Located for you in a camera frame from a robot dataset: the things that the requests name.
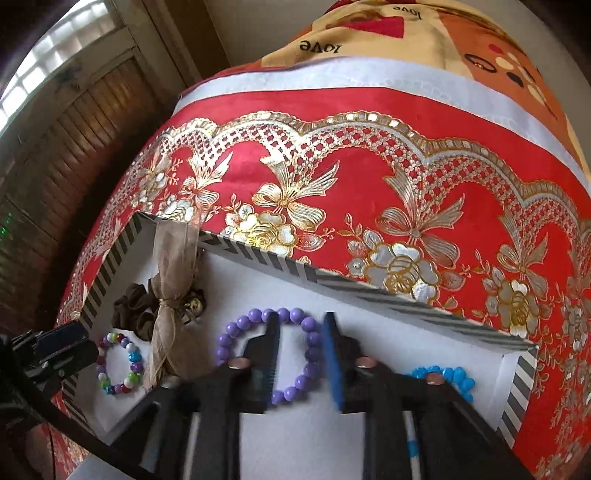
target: wooden door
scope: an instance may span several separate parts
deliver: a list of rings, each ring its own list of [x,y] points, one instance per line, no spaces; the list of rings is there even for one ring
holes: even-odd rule
[[[139,2],[80,4],[57,28],[104,6],[108,29],[48,74],[0,135],[0,329],[12,334],[53,325],[104,202],[185,88]]]

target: gold floral pattern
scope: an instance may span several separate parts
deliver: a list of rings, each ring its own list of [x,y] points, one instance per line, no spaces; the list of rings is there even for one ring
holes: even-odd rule
[[[142,210],[152,210],[153,201],[168,185],[170,171],[174,173],[178,163],[173,163],[166,153],[161,153],[157,148],[149,163],[139,171],[141,176],[138,182],[138,190],[135,192],[131,206]]]
[[[248,204],[242,205],[238,213],[228,213],[226,223],[222,235],[277,255],[290,257],[298,241],[296,229],[285,222],[284,215],[268,210],[255,213]]]
[[[388,235],[404,235],[409,245],[420,243],[438,265],[455,268],[460,257],[456,244],[439,236],[425,233],[435,228],[453,228],[462,217],[464,195],[453,205],[438,212],[430,202],[424,201],[421,192],[415,192],[410,177],[400,168],[394,169],[394,177],[384,177],[384,181],[398,194],[406,207],[406,212],[397,207],[389,207],[376,220],[378,228]]]
[[[191,222],[195,215],[195,205],[189,199],[178,199],[177,196],[169,195],[165,202],[161,202],[157,215],[177,222]]]

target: bead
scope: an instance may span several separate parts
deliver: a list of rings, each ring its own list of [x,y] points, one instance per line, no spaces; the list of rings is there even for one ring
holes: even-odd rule
[[[281,323],[287,323],[290,321],[290,311],[286,308],[278,309],[277,314],[279,315],[279,321]]]
[[[460,384],[462,380],[466,378],[466,371],[462,367],[457,367],[453,373],[453,381],[456,384]]]
[[[134,374],[140,374],[141,372],[144,371],[144,366],[140,363],[133,363],[129,366],[129,369],[134,373]]]
[[[304,316],[304,310],[302,309],[292,309],[292,311],[290,311],[290,320],[298,325],[304,319]]]
[[[229,336],[236,338],[238,335],[240,335],[242,333],[242,330],[240,330],[240,328],[238,328],[238,325],[236,325],[236,322],[230,322],[226,325],[226,333]]]
[[[296,377],[294,385],[298,390],[305,392],[310,386],[310,379],[305,375],[300,375],[299,377]]]
[[[137,362],[141,361],[142,356],[139,352],[131,352],[128,356],[127,356],[128,360],[130,362],[132,362],[133,364],[136,364]]]
[[[453,368],[446,367],[443,369],[443,378],[445,378],[446,382],[453,382]]]
[[[427,369],[425,367],[418,367],[413,370],[414,378],[425,378],[427,375]]]
[[[313,317],[306,317],[301,321],[301,329],[305,332],[314,332],[316,330],[316,320]]]
[[[468,393],[472,388],[474,388],[474,385],[476,385],[474,379],[466,377],[459,383],[458,387],[462,393]]]
[[[306,335],[306,342],[309,346],[320,346],[322,343],[322,337],[318,332],[310,332]]]
[[[410,442],[408,442],[408,456],[418,456],[418,442],[416,440],[411,440]]]
[[[281,390],[273,390],[271,393],[271,403],[273,405],[279,405],[285,401],[283,392]]]
[[[216,358],[223,361],[228,360],[230,358],[230,350],[223,346],[218,347],[216,350]]]
[[[234,345],[234,339],[229,336],[227,333],[223,333],[221,334],[219,337],[217,337],[217,344],[219,346],[232,346]]]
[[[316,364],[305,364],[304,375],[312,380],[316,380],[320,376],[320,367]]]
[[[251,327],[252,323],[246,315],[242,315],[241,317],[238,317],[238,320],[236,320],[236,325],[238,325],[240,330],[246,332]]]
[[[261,323],[262,322],[262,312],[259,309],[252,309],[248,312],[248,319],[252,323]]]
[[[317,346],[311,346],[306,350],[305,357],[309,362],[318,362],[322,358],[322,351]]]
[[[271,316],[271,313],[274,313],[274,312],[275,312],[275,310],[273,310],[273,309],[263,310],[262,315],[261,315],[262,321],[267,323],[269,321],[269,317]]]
[[[283,391],[283,396],[287,401],[294,401],[298,396],[298,391],[296,387],[287,387]]]

